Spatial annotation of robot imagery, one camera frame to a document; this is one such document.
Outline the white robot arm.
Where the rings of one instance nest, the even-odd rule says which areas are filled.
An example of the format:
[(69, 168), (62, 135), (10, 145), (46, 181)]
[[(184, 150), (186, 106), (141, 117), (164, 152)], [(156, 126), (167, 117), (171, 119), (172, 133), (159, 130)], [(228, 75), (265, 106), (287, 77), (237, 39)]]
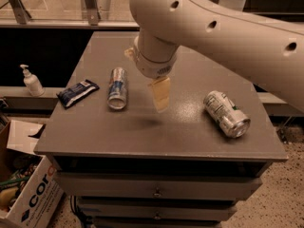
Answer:
[(142, 75), (167, 75), (184, 46), (304, 111), (304, 28), (209, 0), (129, 0), (140, 26), (133, 58)]

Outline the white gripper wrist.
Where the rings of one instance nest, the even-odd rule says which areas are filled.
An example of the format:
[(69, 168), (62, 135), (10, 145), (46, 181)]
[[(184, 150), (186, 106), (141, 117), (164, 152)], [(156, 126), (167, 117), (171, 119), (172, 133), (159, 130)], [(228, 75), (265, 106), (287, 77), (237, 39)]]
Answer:
[(156, 38), (137, 36), (133, 47), (124, 51), (124, 56), (135, 62), (143, 76), (154, 79), (149, 84), (153, 103), (158, 112), (163, 112), (169, 106), (171, 86), (170, 78), (166, 75), (177, 60), (177, 47)]

